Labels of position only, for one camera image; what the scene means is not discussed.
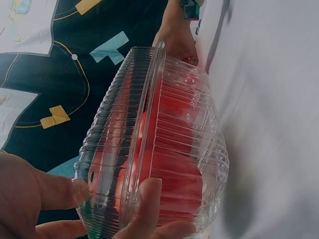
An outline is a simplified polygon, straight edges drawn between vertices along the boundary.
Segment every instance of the plastic clamshell container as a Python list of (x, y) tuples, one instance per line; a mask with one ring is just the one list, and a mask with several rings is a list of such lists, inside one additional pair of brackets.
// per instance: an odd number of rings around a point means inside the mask
[(198, 233), (216, 217), (229, 160), (208, 76), (162, 47), (131, 49), (80, 149), (73, 183), (87, 186), (77, 212), (90, 239), (127, 225), (149, 177), (162, 179), (158, 226), (191, 221)]

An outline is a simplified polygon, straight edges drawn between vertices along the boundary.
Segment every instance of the patterned fabric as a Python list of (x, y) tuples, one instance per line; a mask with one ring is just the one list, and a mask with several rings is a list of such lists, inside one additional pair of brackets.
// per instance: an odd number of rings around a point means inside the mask
[[(0, 149), (46, 172), (76, 157), (121, 61), (151, 46), (166, 3), (1, 0)], [(76, 218), (43, 212), (39, 223)]]

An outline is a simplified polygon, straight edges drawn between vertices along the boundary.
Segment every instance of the hole in container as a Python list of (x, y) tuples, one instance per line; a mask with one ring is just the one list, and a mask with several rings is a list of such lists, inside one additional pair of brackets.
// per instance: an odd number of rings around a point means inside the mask
[(90, 182), (92, 183), (92, 182), (93, 182), (93, 180), (94, 180), (94, 171), (92, 171), (92, 173), (91, 173)]

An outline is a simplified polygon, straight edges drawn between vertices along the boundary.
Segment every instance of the person's hand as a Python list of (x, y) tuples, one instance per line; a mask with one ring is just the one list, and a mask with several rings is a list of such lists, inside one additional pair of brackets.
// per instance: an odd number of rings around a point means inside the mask
[[(0, 153), (0, 239), (75, 239), (86, 230), (79, 220), (37, 225), (41, 210), (76, 206), (70, 178), (46, 174), (22, 158)], [(172, 222), (156, 228), (160, 211), (161, 183), (145, 180), (140, 188), (140, 207), (115, 239), (181, 239), (195, 231), (189, 222)]]
[(80, 220), (36, 226), (41, 210), (76, 206), (70, 178), (46, 174), (5, 153), (0, 153), (0, 169), (1, 239), (75, 239), (86, 234)]
[(157, 32), (153, 46), (162, 39), (164, 50), (174, 58), (196, 66), (198, 64), (195, 42), (190, 30), (189, 21), (184, 19), (163, 22)]
[(168, 55), (194, 66), (198, 64), (190, 21), (184, 19), (184, 10), (180, 7), (180, 0), (168, 0), (153, 46), (156, 46), (160, 39), (164, 41), (164, 50)]
[(145, 180), (139, 187), (140, 207), (128, 226), (113, 239), (182, 239), (195, 232), (190, 222), (176, 221), (156, 228), (160, 213), (161, 181)]

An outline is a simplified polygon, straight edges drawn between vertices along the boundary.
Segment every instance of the curved yellow line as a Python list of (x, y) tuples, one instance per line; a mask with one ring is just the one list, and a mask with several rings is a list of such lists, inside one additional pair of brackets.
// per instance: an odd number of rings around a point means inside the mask
[[(69, 50), (69, 48), (67, 48), (66, 45), (64, 45), (63, 43), (58, 42), (58, 41), (54, 41), (54, 43), (59, 44), (60, 46), (62, 46), (72, 56), (72, 52)], [(81, 72), (82, 72), (82, 74), (83, 74), (83, 76), (85, 78), (85, 81), (86, 81), (86, 84), (87, 84), (87, 87), (88, 87), (88, 93), (87, 93), (87, 95), (85, 97), (85, 100), (82, 102), (82, 104), (80, 104), (79, 107), (76, 108), (74, 111), (68, 113), (68, 116), (70, 116), (73, 113), (75, 113), (76, 111), (78, 111), (87, 102), (87, 100), (89, 98), (89, 95), (90, 95), (90, 91), (91, 91), (89, 80), (88, 80), (88, 78), (87, 78), (87, 76), (86, 76), (86, 74), (84, 72), (84, 69), (83, 69), (80, 61), (78, 59), (76, 59), (76, 62), (79, 64)], [(29, 125), (29, 126), (15, 126), (15, 128), (35, 128), (35, 127), (40, 127), (40, 126), (42, 126), (42, 125), (41, 124), (37, 124), (37, 125)]]
[(62, 19), (68, 18), (68, 17), (70, 17), (70, 16), (72, 16), (72, 15), (74, 15), (76, 13), (78, 13), (78, 11), (75, 11), (75, 12), (69, 14), (69, 15), (66, 15), (66, 16), (63, 16), (63, 17), (60, 17), (60, 18), (56, 18), (53, 21), (58, 21), (58, 20), (62, 20)]
[[(61, 45), (62, 47), (64, 47), (65, 50), (67, 50), (67, 52), (69, 52), (70, 55), (72, 55), (72, 52), (71, 52), (64, 44), (62, 44), (61, 42), (58, 42), (58, 41), (54, 41), (54, 42), (57, 43), (57, 44), (59, 44), (59, 45)], [(86, 101), (87, 101), (88, 98), (89, 98), (90, 91), (91, 91), (89, 80), (88, 80), (88, 78), (86, 77), (86, 74), (85, 74), (85, 72), (84, 72), (84, 69), (83, 69), (81, 63), (79, 62), (78, 59), (76, 59), (76, 62), (79, 64), (80, 69), (81, 69), (81, 71), (82, 71), (82, 74), (83, 74), (83, 76), (84, 76), (84, 78), (85, 78), (86, 84), (87, 84), (87, 86), (88, 86), (88, 94), (86, 95), (86, 98), (85, 98), (85, 100), (83, 101), (83, 103), (80, 104), (79, 107), (76, 108), (74, 111), (72, 111), (71, 113), (68, 113), (68, 116), (70, 116), (70, 115), (72, 115), (74, 112), (78, 111), (78, 110), (86, 103)]]

